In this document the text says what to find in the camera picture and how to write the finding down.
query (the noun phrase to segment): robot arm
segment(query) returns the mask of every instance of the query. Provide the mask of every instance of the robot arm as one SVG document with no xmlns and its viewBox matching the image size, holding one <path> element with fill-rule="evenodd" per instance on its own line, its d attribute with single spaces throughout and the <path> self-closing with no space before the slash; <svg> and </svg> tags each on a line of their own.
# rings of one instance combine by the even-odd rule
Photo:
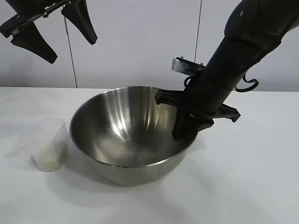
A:
<svg viewBox="0 0 299 224">
<path fill-rule="evenodd" d="M 205 68 L 177 58 L 175 70 L 194 75 L 184 91 L 160 90 L 157 103 L 178 107 L 174 139 L 188 134 L 190 127 L 211 127 L 213 118 L 235 122 L 240 114 L 223 104 L 247 70 L 281 43 L 284 35 L 299 24 L 297 0 L 243 0 L 232 12 L 225 37 Z"/>
<path fill-rule="evenodd" d="M 95 44 L 97 36 L 89 19 L 86 0 L 6 0 L 17 15 L 0 26 L 0 33 L 6 38 L 13 36 L 11 43 L 27 49 L 49 63 L 54 63 L 57 55 L 40 35 L 34 21 L 48 17 L 50 13 L 64 6 L 61 14 L 70 20 L 90 44 Z"/>
</svg>

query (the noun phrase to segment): metal bracket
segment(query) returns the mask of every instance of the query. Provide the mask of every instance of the metal bracket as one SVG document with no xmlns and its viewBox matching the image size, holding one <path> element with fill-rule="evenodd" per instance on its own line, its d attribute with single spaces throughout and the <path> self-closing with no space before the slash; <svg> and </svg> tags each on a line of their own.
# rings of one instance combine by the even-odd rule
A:
<svg viewBox="0 0 299 224">
<path fill-rule="evenodd" d="M 205 69 L 205 66 L 202 64 L 190 62 L 183 57 L 177 57 L 172 60 L 171 70 L 188 76 L 193 76 L 196 72 L 202 71 L 203 69 Z"/>
<path fill-rule="evenodd" d="M 195 129 L 201 131 L 211 127 L 215 118 L 227 118 L 236 122 L 241 116 L 235 108 L 225 104 L 222 104 L 216 113 L 202 112 L 198 107 L 188 102 L 188 97 L 184 91 L 158 90 L 155 100 L 157 104 L 177 107 L 177 118 L 172 130 L 174 140 L 188 136 Z"/>
</svg>

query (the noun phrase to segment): bowl rim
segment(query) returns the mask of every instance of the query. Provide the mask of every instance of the bowl rim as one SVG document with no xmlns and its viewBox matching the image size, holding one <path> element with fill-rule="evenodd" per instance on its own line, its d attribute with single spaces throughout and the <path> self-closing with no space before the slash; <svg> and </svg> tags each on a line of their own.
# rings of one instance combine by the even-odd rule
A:
<svg viewBox="0 0 299 224">
<path fill-rule="evenodd" d="M 111 92 L 111 91 L 115 91 L 115 90 L 121 90 L 121 89 L 128 89 L 128 88 L 132 88 L 132 87 L 146 87 L 146 88 L 151 88 L 151 89 L 157 89 L 159 90 L 159 88 L 157 87 L 150 87 L 150 86 L 138 86 L 138 85 L 133 85 L 133 86 L 127 86 L 127 87 L 119 87 L 119 88 L 115 88 L 115 89 L 110 89 L 110 90 L 107 90 L 107 91 L 104 91 L 102 93 L 99 93 L 93 97 L 91 97 L 90 99 L 88 99 L 87 101 L 85 101 L 74 113 L 73 117 L 71 118 L 71 123 L 70 123 L 70 136 L 71 136 L 71 140 L 72 142 L 74 143 L 74 145 L 76 146 L 76 148 L 82 152 L 85 156 L 87 156 L 89 159 L 95 161 L 95 162 L 98 162 L 100 164 L 103 164 L 103 165 L 108 165 L 108 166 L 112 166 L 112 167 L 119 167 L 119 168 L 144 168 L 144 167 L 152 167 L 152 166 L 155 166 L 155 165 L 159 165 L 161 163 L 164 163 L 164 162 L 167 162 L 169 160 L 171 160 L 172 158 L 176 157 L 176 156 L 179 156 L 180 154 L 182 154 L 183 152 L 185 152 L 189 147 L 190 145 L 195 141 L 195 139 L 197 138 L 197 135 L 198 135 L 198 132 L 196 133 L 196 135 L 194 136 L 193 140 L 190 141 L 190 143 L 185 147 L 183 148 L 181 151 L 179 151 L 178 153 L 174 154 L 173 156 L 167 158 L 167 159 L 164 159 L 164 160 L 161 160 L 161 161 L 158 161 L 158 162 L 154 162 L 154 163 L 149 163 L 149 164 L 146 164 L 146 165 L 139 165 L 139 166 L 121 166 L 121 165 L 115 165 L 115 164 L 111 164 L 111 163 L 106 163 L 106 162 L 102 162 L 102 161 L 99 161 L 99 160 L 96 160 L 95 158 L 92 158 L 90 157 L 87 153 L 85 153 L 75 142 L 74 138 L 73 138 L 73 134 L 72 134 L 72 124 L 74 122 L 74 118 L 75 116 L 77 115 L 77 113 L 79 112 L 79 110 L 85 106 L 88 102 L 90 102 L 91 100 L 93 100 L 94 98 L 98 97 L 99 95 L 102 95 L 102 94 L 106 94 L 108 92 Z"/>
</svg>

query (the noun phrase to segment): clear plastic cup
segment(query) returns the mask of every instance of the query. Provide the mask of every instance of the clear plastic cup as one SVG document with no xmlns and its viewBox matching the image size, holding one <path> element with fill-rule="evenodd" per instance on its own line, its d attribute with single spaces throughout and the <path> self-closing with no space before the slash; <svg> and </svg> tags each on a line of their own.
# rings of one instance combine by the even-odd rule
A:
<svg viewBox="0 0 299 224">
<path fill-rule="evenodd" d="M 60 169 L 68 153 L 64 120 L 42 119 L 26 128 L 23 138 L 27 143 L 27 151 L 41 171 Z"/>
</svg>

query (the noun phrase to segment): white powder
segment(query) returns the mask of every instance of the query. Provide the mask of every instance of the white powder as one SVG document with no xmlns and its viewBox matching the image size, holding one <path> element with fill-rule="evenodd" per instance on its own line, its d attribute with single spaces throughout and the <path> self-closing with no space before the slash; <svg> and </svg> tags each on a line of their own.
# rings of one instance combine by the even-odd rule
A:
<svg viewBox="0 0 299 224">
<path fill-rule="evenodd" d="M 47 147 L 40 152 L 33 154 L 37 167 L 44 172 L 58 170 L 64 162 L 67 153 L 67 147 L 60 150 L 55 147 Z"/>
</svg>

